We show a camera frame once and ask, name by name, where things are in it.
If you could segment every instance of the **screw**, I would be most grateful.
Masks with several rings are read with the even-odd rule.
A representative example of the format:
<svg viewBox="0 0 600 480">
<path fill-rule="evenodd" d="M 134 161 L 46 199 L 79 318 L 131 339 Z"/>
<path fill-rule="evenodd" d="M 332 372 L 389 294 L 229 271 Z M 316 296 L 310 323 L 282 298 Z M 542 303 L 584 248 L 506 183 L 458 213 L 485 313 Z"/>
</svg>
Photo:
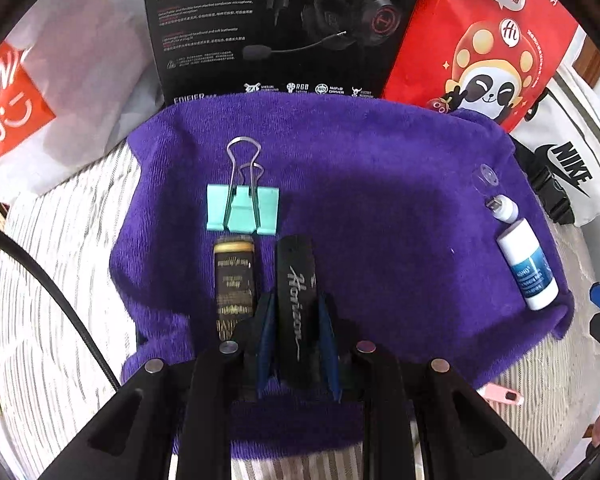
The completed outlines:
<svg viewBox="0 0 600 480">
<path fill-rule="evenodd" d="M 433 359 L 431 362 L 431 368 L 433 368 L 439 374 L 445 374 L 451 370 L 451 366 L 444 359 Z"/>
<path fill-rule="evenodd" d="M 372 354 L 376 351 L 376 344 L 373 341 L 358 341 L 356 350 L 361 354 Z"/>
<path fill-rule="evenodd" d="M 220 343 L 220 352 L 222 354 L 235 354 L 238 351 L 238 343 L 235 341 L 222 341 Z"/>
<path fill-rule="evenodd" d="M 144 364 L 144 369 L 150 374 L 157 374 L 164 368 L 164 362 L 162 359 L 149 359 Z"/>
</svg>

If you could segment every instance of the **red bag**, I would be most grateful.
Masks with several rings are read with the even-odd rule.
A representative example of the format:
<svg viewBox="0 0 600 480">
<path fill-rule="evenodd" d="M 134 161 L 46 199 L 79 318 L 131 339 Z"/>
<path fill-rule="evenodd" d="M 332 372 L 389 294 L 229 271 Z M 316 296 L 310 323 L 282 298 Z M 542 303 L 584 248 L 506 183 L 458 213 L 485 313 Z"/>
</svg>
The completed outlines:
<svg viewBox="0 0 600 480">
<path fill-rule="evenodd" d="M 384 98 L 442 113 L 476 110 L 510 132 L 576 28 L 558 0 L 418 0 Z"/>
</svg>

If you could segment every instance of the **cartoon panda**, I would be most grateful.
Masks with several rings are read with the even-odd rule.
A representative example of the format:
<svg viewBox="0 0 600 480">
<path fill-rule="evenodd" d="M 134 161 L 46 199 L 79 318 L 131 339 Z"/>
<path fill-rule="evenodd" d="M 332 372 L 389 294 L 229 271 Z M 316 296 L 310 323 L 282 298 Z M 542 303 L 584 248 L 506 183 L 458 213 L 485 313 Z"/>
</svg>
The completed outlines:
<svg viewBox="0 0 600 480">
<path fill-rule="evenodd" d="M 537 78 L 538 54 L 513 20 L 478 22 L 456 46 L 445 95 L 430 104 L 475 110 L 501 124 Z"/>
</svg>

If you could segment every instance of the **binder clip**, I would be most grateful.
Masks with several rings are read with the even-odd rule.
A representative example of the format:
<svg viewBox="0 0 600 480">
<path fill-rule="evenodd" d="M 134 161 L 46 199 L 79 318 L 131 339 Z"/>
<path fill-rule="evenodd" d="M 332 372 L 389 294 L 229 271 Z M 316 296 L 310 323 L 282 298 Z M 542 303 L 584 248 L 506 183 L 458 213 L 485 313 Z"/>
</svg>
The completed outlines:
<svg viewBox="0 0 600 480">
<path fill-rule="evenodd" d="M 250 162 L 238 167 L 231 147 L 238 142 L 250 142 L 256 153 Z M 206 229 L 232 233 L 275 235 L 278 227 L 277 187 L 261 187 L 258 181 L 264 168 L 256 162 L 261 146 L 251 137 L 235 137 L 226 146 L 231 160 L 231 180 L 228 186 L 208 184 L 206 186 Z M 243 170 L 249 170 L 250 184 L 245 186 Z M 240 183 L 236 184 L 239 174 Z"/>
</svg>

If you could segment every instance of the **boom microphone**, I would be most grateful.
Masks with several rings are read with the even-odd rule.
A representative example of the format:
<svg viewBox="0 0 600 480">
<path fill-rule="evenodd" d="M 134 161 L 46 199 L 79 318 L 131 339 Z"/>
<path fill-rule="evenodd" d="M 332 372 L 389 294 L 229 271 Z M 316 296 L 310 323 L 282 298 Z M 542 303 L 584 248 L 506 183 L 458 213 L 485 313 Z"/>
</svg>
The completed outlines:
<svg viewBox="0 0 600 480">
<path fill-rule="evenodd" d="M 287 50 L 273 50 L 270 46 L 267 45 L 247 45 L 242 50 L 242 58 L 245 61 L 258 61 L 261 59 L 267 59 L 267 57 L 271 56 L 271 54 L 289 54 L 291 52 L 300 52 L 301 50 L 307 50 L 309 48 L 313 48 L 314 46 L 318 46 L 323 44 L 325 41 L 331 40 L 333 38 L 338 38 L 340 36 L 344 36 L 347 33 L 346 30 L 342 32 L 338 32 L 337 34 L 331 34 L 326 38 L 322 38 L 320 41 L 316 41 L 310 45 L 300 46 L 298 48 L 289 48 Z"/>
</svg>

